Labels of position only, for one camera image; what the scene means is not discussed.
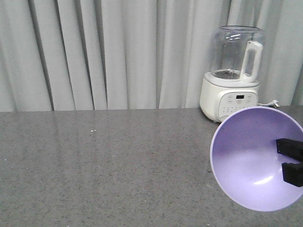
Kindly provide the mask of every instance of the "jug handle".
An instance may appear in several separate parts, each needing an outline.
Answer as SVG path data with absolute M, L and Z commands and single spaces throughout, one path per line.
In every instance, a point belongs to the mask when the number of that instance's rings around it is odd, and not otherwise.
M 253 82 L 257 76 L 258 76 L 258 70 L 261 62 L 261 54 L 263 50 L 263 45 L 257 41 L 248 41 L 245 54 L 244 54 L 244 59 L 243 59 L 243 64 L 241 68 L 241 74 L 240 74 L 240 80 L 244 82 Z M 248 63 L 248 56 L 250 51 L 255 52 L 255 59 L 254 59 L 254 65 L 252 68 L 252 73 L 251 76 L 247 76 L 246 72 L 246 67 Z

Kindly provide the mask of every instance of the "curtain fold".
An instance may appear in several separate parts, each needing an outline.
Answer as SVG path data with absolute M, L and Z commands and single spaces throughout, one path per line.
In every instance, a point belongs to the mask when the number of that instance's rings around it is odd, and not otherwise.
M 18 111 L 52 110 L 27 1 L 1 1 L 0 41 L 0 66 L 5 73 L 1 78 L 7 79 L 10 88 L 6 90 L 12 92 L 6 92 L 1 103 L 14 100 L 1 106 L 1 111 L 11 105 Z
M 58 12 L 54 1 L 30 1 L 40 43 L 41 62 L 49 80 L 54 110 L 75 110 Z
M 73 0 L 58 0 L 62 36 L 76 110 L 92 110 L 93 101 Z
M 303 104 L 301 0 L 3 0 L 0 111 L 199 107 L 219 26 L 258 26 L 259 101 Z

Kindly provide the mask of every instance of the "purple bowl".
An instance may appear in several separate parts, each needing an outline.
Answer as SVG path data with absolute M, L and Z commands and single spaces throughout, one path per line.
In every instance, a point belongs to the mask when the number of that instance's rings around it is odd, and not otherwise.
M 283 162 L 299 163 L 276 151 L 276 139 L 303 141 L 302 127 L 269 107 L 250 107 L 226 118 L 216 130 L 210 160 L 222 190 L 236 203 L 256 211 L 283 209 L 303 194 L 283 181 Z

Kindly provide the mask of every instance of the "gray countertop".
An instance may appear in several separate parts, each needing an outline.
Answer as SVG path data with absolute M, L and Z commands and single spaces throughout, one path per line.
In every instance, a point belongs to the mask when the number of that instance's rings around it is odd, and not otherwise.
M 303 199 L 256 212 L 223 193 L 217 127 L 200 109 L 0 113 L 0 226 L 303 226 Z

